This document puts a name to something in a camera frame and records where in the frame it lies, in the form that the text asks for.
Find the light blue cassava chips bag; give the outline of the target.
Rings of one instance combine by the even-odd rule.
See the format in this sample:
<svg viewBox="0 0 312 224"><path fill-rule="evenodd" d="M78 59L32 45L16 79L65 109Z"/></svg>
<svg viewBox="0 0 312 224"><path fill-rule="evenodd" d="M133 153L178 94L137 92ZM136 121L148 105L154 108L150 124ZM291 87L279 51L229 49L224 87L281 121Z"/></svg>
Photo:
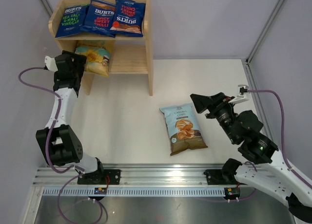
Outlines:
<svg viewBox="0 0 312 224"><path fill-rule="evenodd" d="M206 145L191 103L162 107L171 145L171 156L188 149L205 149Z"/></svg>

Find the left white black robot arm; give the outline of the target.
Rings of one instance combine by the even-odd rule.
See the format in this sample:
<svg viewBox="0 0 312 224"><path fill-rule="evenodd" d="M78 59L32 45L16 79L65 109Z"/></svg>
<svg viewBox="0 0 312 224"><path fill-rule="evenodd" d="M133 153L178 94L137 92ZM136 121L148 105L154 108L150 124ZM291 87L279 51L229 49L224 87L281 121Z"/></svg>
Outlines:
<svg viewBox="0 0 312 224"><path fill-rule="evenodd" d="M86 61L86 56L69 51L62 51L55 58L45 58L45 68L54 72L50 93L55 101L45 128L36 132L36 140L54 172L62 174L75 168L79 184L108 184L110 179L101 161L84 153L81 141L70 126Z"/></svg>

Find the yellow kettle cooked chips bag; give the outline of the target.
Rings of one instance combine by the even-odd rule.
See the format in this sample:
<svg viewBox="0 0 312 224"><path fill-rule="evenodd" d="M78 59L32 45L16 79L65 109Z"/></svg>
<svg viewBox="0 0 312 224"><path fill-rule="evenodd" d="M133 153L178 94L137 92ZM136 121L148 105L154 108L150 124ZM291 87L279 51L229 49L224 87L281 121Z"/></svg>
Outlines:
<svg viewBox="0 0 312 224"><path fill-rule="evenodd" d="M114 40L79 40L76 54L87 57L85 71L109 77Z"/></svg>

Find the blue sea salt vinegar bag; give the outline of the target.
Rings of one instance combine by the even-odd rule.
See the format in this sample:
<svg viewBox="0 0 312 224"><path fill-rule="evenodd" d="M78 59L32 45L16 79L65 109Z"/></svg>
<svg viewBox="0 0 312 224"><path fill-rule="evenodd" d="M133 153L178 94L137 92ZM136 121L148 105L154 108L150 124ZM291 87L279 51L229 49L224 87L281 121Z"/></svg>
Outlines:
<svg viewBox="0 0 312 224"><path fill-rule="evenodd" d="M80 33L88 8L88 4L67 7L61 18L55 38L69 37Z"/></svg>

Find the blue spicy sweet chilli bag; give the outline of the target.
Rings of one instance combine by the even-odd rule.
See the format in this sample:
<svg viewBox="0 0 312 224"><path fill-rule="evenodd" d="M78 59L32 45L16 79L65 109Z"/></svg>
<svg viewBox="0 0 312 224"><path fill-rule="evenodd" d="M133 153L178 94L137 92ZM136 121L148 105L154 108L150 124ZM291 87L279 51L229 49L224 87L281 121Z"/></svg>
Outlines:
<svg viewBox="0 0 312 224"><path fill-rule="evenodd" d="M104 0L91 0L80 30L115 38L111 32L116 5Z"/></svg>

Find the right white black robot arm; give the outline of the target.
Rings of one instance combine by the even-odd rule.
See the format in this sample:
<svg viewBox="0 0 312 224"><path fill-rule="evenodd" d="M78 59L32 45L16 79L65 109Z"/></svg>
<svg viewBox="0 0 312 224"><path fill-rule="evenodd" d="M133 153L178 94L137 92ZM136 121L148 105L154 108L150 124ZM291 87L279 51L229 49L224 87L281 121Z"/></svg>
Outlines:
<svg viewBox="0 0 312 224"><path fill-rule="evenodd" d="M237 97L224 93L212 96L191 94L198 113L208 110L208 119L216 119L231 143L238 145L242 156L254 165L271 172L277 179L273 180L262 174L253 173L248 167L235 159L228 159L221 170L222 180L234 181L260 190L285 205L296 218L312 222L312 181L296 168L286 157L284 148L279 148L260 131L263 123L252 111L240 114L234 112L234 105L247 101L253 93L245 87L239 87Z"/></svg>

